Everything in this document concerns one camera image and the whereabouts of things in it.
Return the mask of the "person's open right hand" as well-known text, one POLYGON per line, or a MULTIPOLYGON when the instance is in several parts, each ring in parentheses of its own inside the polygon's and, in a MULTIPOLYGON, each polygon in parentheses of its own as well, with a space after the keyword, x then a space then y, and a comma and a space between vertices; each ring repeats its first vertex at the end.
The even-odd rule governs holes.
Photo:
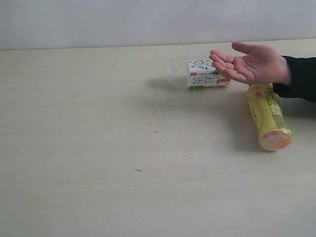
POLYGON ((231 79, 246 84, 279 83, 291 85, 291 72, 286 59, 274 49, 257 44, 233 42, 232 49, 244 56, 231 56, 210 51, 214 67, 231 79))

